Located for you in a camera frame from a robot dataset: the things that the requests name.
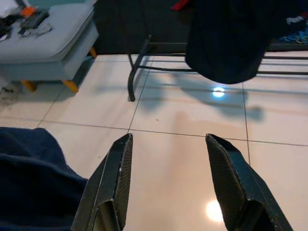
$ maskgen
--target navy blue fabric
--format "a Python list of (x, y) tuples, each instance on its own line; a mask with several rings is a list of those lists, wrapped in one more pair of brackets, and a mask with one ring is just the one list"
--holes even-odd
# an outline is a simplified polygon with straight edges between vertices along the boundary
[(45, 129), (0, 128), (0, 230), (70, 230), (86, 183)]
[(215, 82), (257, 74), (270, 41), (304, 28), (308, 0), (196, 0), (186, 63)]

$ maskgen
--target tile floor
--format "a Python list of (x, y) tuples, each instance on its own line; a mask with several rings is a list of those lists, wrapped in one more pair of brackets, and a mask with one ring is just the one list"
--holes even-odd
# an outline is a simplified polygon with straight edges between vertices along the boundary
[[(186, 67), (181, 58), (144, 63)], [(271, 60), (260, 68), (307, 71), (308, 63)], [(267, 182), (294, 230), (306, 230), (307, 77), (267, 75), (225, 86), (194, 73), (143, 70), (130, 103), (129, 71), (123, 55), (98, 56), (79, 93), (60, 83), (23, 91), (0, 103), (0, 126), (47, 129), (68, 164), (87, 178), (114, 140), (133, 133), (126, 231), (226, 230), (206, 213), (216, 197), (204, 136), (214, 133), (232, 142)], [(214, 87), (225, 94), (215, 97)]]

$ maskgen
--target wooden leg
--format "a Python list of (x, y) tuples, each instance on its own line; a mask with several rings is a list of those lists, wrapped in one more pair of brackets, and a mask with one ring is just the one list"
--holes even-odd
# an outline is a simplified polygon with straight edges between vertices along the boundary
[(37, 89), (36, 85), (28, 80), (21, 80), (21, 83), (31, 92), (35, 92), (35, 90)]
[(93, 47), (91, 47), (89, 53), (93, 57), (93, 59), (96, 59), (97, 54), (96, 54), (96, 51), (95, 51), (95, 49)]
[(62, 80), (62, 82), (73, 92), (79, 91), (78, 86), (72, 80)]

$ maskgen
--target upholstered ottoman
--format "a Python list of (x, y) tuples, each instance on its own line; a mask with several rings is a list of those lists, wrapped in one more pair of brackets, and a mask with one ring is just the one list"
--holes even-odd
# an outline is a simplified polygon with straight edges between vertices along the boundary
[(58, 5), (49, 14), (38, 28), (50, 26), (52, 30), (40, 36), (22, 37), (20, 22), (13, 24), (11, 37), (0, 42), (0, 78), (21, 81), (31, 91), (35, 91), (32, 81), (61, 80), (78, 92), (72, 81), (77, 70), (89, 52), (96, 57), (93, 6)]

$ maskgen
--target ottoman cushion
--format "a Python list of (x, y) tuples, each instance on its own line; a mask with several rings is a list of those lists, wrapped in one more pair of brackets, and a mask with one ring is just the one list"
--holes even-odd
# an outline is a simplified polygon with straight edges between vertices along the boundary
[(0, 42), (0, 64), (41, 63), (59, 61), (72, 48), (90, 23), (93, 6), (65, 4), (52, 6), (50, 16), (39, 28), (49, 24), (52, 31), (39, 37), (20, 37), (19, 23), (15, 23), (11, 38)]

